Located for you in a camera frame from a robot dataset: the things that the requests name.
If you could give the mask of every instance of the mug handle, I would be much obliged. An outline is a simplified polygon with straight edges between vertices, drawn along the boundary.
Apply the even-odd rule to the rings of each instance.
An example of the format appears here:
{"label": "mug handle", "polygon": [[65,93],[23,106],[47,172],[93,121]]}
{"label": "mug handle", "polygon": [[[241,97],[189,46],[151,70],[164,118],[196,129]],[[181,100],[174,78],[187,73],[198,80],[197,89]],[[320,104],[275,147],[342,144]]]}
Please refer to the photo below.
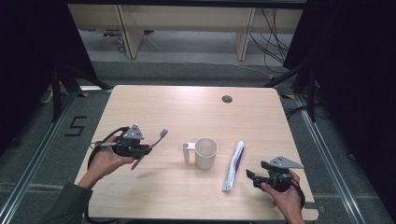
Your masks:
{"label": "mug handle", "polygon": [[195,150],[195,143],[184,143],[183,144],[183,154],[184,154],[184,161],[190,160],[190,150]]}

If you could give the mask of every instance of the white mug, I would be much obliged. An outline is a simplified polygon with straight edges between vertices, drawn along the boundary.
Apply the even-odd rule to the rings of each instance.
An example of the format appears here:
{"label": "white mug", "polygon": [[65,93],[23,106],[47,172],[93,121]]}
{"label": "white mug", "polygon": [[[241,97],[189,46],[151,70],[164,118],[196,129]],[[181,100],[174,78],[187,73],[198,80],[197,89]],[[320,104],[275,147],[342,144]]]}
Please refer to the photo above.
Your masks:
{"label": "white mug", "polygon": [[195,151],[195,164],[207,170],[215,163],[218,145],[210,138],[201,138],[196,143],[183,144],[184,161],[190,160],[189,151]]}

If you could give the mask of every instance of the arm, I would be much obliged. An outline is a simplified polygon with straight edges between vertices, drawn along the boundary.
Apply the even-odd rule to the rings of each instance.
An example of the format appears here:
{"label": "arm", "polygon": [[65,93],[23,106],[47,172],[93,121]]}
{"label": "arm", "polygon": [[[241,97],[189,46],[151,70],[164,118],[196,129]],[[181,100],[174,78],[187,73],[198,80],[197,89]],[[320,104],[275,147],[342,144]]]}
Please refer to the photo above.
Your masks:
{"label": "arm", "polygon": [[[290,174],[297,183],[300,183],[300,177],[297,174],[292,170],[290,170]],[[285,192],[278,192],[266,183],[261,183],[261,186],[274,199],[270,206],[277,206],[289,224],[304,224],[300,195],[293,186],[290,186]]]}
{"label": "arm", "polygon": [[131,157],[121,157],[115,154],[111,147],[102,148],[93,158],[88,172],[81,178],[78,185],[67,183],[55,205],[38,221],[38,224],[80,223],[92,196],[93,186],[104,176],[133,161]]}

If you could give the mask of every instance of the sleeve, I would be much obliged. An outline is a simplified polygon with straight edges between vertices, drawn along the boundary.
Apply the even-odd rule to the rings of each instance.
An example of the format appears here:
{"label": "sleeve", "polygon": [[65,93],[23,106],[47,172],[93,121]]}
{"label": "sleeve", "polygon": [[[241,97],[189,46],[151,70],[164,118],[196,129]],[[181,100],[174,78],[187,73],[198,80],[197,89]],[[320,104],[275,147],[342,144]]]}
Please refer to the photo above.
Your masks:
{"label": "sleeve", "polygon": [[81,223],[82,214],[92,196],[92,190],[67,183],[55,205],[37,224],[75,224]]}

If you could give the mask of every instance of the wooden table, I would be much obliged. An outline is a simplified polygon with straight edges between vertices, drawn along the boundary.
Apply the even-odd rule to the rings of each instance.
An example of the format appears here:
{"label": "wooden table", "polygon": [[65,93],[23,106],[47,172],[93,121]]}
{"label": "wooden table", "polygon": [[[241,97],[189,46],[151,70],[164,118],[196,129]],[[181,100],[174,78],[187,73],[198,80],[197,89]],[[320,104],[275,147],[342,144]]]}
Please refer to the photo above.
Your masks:
{"label": "wooden table", "polygon": [[[231,96],[224,103],[223,96]],[[185,86],[117,86],[114,88],[92,141],[104,139],[123,126],[138,124],[145,140],[154,143],[162,129],[166,137],[137,168],[125,165],[93,188],[91,217],[283,220],[272,198],[253,188],[246,169],[268,176],[260,161],[284,156],[301,163],[278,95],[273,89]],[[201,137],[219,147],[215,165],[200,170],[184,162],[182,145]],[[246,143],[233,189],[221,191],[239,140]],[[88,149],[76,182],[86,172]],[[306,201],[313,202],[304,170]],[[304,209],[305,220],[318,218],[317,209]]]}

